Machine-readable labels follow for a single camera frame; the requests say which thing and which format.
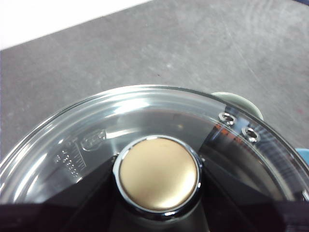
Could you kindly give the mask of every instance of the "chrome trim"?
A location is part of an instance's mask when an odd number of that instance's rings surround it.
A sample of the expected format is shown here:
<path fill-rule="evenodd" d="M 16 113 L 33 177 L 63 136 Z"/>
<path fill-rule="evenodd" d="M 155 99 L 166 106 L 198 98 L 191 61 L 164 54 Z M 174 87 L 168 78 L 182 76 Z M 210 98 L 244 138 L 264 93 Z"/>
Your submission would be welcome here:
<path fill-rule="evenodd" d="M 256 143 L 261 139 L 260 135 L 255 132 L 253 128 L 250 127 L 242 128 L 241 133 L 251 143 Z"/>
<path fill-rule="evenodd" d="M 149 139 L 157 139 L 157 138 L 164 138 L 164 139 L 170 139 L 172 141 L 175 141 L 177 143 L 179 143 L 180 145 L 182 145 L 191 155 L 191 157 L 194 160 L 194 163 L 196 165 L 197 168 L 197 182 L 195 184 L 195 188 L 194 191 L 192 192 L 192 194 L 188 197 L 188 199 L 182 203 L 181 205 L 169 209 L 169 210 L 162 210 L 162 211 L 157 211 L 157 210 L 149 210 L 146 209 L 144 207 L 141 207 L 140 205 L 136 204 L 134 201 L 132 201 L 129 196 L 126 194 L 126 192 L 124 191 L 122 185 L 121 185 L 121 181 L 120 181 L 120 166 L 121 163 L 123 161 L 123 159 L 125 158 L 126 154 L 129 152 L 129 150 L 135 146 L 136 144 L 138 144 L 139 142 L 142 142 L 144 140 L 149 140 Z M 119 192 L 121 193 L 122 197 L 125 199 L 125 201 L 130 204 L 131 206 L 133 206 L 135 209 L 137 209 L 138 211 L 142 211 L 142 212 L 146 212 L 146 213 L 151 213 L 151 214 L 160 214 L 161 216 L 173 216 L 174 214 L 180 212 L 182 210 L 182 208 L 189 203 L 192 198 L 197 194 L 198 190 L 201 187 L 201 168 L 202 168 L 202 162 L 200 161 L 199 156 L 197 155 L 197 153 L 185 142 L 173 138 L 171 136 L 167 136 L 167 135 L 148 135 L 142 138 L 139 138 L 131 143 L 129 143 L 127 146 L 125 146 L 125 148 L 119 153 L 118 157 L 116 158 L 116 161 L 114 163 L 114 167 L 113 167 L 113 174 L 116 180 L 116 184 L 117 187 L 119 189 Z"/>
<path fill-rule="evenodd" d="M 223 122 L 224 124 L 226 124 L 227 126 L 233 126 L 235 125 L 237 121 L 233 115 L 227 112 L 221 112 L 218 116 L 219 116 L 219 120 Z"/>

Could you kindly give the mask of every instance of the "clear plastic lid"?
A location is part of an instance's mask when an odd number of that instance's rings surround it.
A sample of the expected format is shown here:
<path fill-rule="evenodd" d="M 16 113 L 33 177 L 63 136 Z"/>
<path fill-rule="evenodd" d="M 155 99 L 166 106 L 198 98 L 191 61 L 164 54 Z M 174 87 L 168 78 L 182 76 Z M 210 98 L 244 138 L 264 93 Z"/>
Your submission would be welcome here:
<path fill-rule="evenodd" d="M 274 200 L 309 200 L 308 167 L 263 121 L 212 95 L 131 86 L 78 102 L 33 130 L 1 163 L 0 202 L 42 203 L 151 134 L 184 141 Z"/>

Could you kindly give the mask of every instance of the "concrete surface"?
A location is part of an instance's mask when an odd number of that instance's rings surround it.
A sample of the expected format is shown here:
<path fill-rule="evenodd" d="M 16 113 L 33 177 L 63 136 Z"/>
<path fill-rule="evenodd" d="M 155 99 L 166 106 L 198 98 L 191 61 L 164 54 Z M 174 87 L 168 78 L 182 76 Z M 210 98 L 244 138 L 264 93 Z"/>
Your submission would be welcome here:
<path fill-rule="evenodd" d="M 229 91 L 309 146 L 309 7 L 292 0 L 154 0 L 1 52 L 1 155 L 38 123 L 125 85 Z"/>

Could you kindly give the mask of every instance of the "gold button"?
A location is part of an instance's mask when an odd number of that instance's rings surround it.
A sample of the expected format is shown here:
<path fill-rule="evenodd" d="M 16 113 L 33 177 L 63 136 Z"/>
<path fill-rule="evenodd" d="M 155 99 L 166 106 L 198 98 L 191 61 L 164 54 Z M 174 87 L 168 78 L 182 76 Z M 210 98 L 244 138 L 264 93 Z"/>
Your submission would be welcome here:
<path fill-rule="evenodd" d="M 120 183 L 137 205 L 165 211 L 182 205 L 197 184 L 197 164 L 187 149 L 167 138 L 143 140 L 123 157 Z"/>

